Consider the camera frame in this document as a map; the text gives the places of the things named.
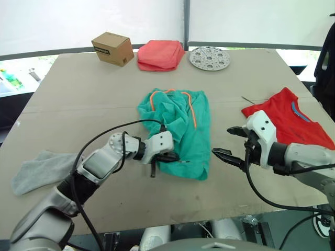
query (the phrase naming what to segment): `fabric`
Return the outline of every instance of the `fabric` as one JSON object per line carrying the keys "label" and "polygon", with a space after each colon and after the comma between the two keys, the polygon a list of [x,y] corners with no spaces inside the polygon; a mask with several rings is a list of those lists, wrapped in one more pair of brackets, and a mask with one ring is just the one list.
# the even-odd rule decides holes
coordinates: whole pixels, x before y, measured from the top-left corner
{"label": "fabric", "polygon": [[177,68],[184,54],[179,41],[150,40],[138,51],[138,67],[142,71],[172,71]]}
{"label": "fabric", "polygon": [[321,145],[335,150],[334,142],[322,126],[304,115],[298,107],[298,97],[288,88],[282,89],[268,101],[242,109],[248,117],[254,112],[264,110],[277,128],[277,140],[280,143],[299,143]]}
{"label": "fabric", "polygon": [[[159,163],[161,171],[198,180],[207,178],[211,121],[208,100],[203,91],[154,89],[139,104],[138,111],[141,119],[162,121],[172,133],[174,152],[179,155],[180,161]],[[143,124],[150,131],[149,136],[160,130],[157,123]]]}
{"label": "fabric", "polygon": [[36,188],[63,180],[70,172],[76,154],[41,151],[38,156],[22,163],[12,179],[15,195],[24,195]]}

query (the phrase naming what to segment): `white curtain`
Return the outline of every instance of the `white curtain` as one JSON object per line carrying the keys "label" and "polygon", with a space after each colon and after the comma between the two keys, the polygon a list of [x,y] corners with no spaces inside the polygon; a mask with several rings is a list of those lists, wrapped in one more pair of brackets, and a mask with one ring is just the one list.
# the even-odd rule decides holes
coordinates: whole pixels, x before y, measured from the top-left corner
{"label": "white curtain", "polygon": [[335,0],[191,0],[189,41],[321,47]]}
{"label": "white curtain", "polygon": [[183,41],[183,0],[1,0],[0,55],[91,47],[105,31]]}

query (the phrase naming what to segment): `green cloth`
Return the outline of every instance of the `green cloth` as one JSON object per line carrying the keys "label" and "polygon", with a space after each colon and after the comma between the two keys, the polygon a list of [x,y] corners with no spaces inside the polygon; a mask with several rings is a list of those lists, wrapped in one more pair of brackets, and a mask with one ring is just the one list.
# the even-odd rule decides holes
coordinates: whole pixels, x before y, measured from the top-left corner
{"label": "green cloth", "polygon": [[[155,108],[155,111],[152,111],[150,96],[156,90],[161,91],[154,89],[139,104],[140,117],[164,122],[172,133],[174,152],[180,157],[178,162],[160,162],[160,170],[172,175],[205,180],[208,176],[210,161],[210,110],[205,93],[189,90],[171,91],[166,94],[158,92],[152,99]],[[187,92],[192,97],[196,128],[194,128],[188,96],[182,92]],[[143,124],[150,131],[149,136],[159,132],[159,124],[155,122]]]}

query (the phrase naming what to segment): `perforated metal plate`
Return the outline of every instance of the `perforated metal plate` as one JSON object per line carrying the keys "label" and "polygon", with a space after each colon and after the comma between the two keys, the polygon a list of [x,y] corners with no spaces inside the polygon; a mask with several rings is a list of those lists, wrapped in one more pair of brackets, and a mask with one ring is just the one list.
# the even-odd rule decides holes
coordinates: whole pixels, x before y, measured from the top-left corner
{"label": "perforated metal plate", "polygon": [[230,56],[219,48],[202,46],[190,52],[189,61],[199,69],[218,71],[230,64]]}

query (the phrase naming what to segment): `red shirt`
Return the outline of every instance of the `red shirt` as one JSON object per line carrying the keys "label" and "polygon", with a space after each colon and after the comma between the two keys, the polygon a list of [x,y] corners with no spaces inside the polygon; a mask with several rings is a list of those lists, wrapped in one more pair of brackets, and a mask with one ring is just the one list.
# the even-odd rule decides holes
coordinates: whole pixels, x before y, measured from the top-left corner
{"label": "red shirt", "polygon": [[277,140],[280,143],[300,143],[305,145],[321,145],[335,150],[334,142],[329,138],[322,126],[311,121],[298,107],[298,97],[288,88],[272,96],[268,101],[242,109],[248,117],[254,112],[264,110],[277,128]]}

